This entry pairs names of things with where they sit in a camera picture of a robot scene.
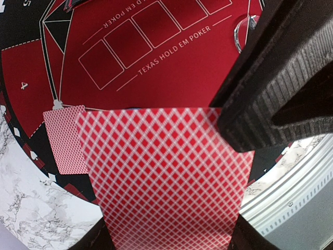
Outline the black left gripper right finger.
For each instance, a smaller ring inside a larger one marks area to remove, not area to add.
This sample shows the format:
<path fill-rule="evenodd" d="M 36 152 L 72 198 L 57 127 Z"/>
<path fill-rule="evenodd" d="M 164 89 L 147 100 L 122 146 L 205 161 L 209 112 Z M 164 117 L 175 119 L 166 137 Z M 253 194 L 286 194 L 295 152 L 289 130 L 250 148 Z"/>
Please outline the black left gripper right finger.
<path fill-rule="evenodd" d="M 230 250 L 279 250 L 266 240 L 243 216 L 239 216 L 232 239 Z"/>

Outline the red playing card deck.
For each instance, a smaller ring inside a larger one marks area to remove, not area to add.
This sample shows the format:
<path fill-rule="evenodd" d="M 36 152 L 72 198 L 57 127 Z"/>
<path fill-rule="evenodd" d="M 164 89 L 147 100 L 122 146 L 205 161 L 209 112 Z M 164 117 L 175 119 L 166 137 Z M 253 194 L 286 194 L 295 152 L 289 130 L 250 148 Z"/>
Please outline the red playing card deck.
<path fill-rule="evenodd" d="M 254 158 L 219 134 L 218 108 L 77 115 L 88 175 L 116 249 L 227 249 Z"/>

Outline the single red playing card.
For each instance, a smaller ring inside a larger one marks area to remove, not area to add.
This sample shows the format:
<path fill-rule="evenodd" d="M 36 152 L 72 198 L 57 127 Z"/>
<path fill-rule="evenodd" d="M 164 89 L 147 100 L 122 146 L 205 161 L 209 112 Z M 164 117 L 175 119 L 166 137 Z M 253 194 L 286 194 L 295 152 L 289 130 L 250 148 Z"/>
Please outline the single red playing card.
<path fill-rule="evenodd" d="M 73 106 L 43 113 L 47 136 L 60 174 L 87 174 L 88 169 L 76 129 L 76 116 L 85 106 Z"/>

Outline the triangular all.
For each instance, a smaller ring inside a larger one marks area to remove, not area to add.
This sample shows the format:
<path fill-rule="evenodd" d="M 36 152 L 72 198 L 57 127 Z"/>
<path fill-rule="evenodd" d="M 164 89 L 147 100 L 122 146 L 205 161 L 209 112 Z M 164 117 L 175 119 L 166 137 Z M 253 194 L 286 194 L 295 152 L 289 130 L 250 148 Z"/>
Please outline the triangular all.
<path fill-rule="evenodd" d="M 73 9 L 85 4 L 89 0 L 65 0 L 65 6 L 64 6 L 64 11 L 69 12 L 72 11 Z"/>

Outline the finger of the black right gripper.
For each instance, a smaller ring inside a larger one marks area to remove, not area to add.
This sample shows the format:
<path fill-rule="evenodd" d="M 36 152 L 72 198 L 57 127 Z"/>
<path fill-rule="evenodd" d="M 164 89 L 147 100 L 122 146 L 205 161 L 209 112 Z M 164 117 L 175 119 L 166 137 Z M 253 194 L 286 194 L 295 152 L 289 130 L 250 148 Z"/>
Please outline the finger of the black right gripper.
<path fill-rule="evenodd" d="M 332 1 L 266 1 L 211 106 L 237 152 L 332 133 Z"/>

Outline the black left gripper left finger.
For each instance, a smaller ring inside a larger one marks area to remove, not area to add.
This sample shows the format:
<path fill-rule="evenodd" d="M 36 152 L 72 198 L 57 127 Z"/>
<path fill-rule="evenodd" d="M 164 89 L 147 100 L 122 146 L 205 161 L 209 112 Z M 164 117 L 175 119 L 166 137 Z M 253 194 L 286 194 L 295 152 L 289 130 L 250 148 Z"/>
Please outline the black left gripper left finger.
<path fill-rule="evenodd" d="M 78 242 L 69 248 L 69 250 L 75 249 L 112 249 L 112 239 L 104 219 L 100 219 Z"/>

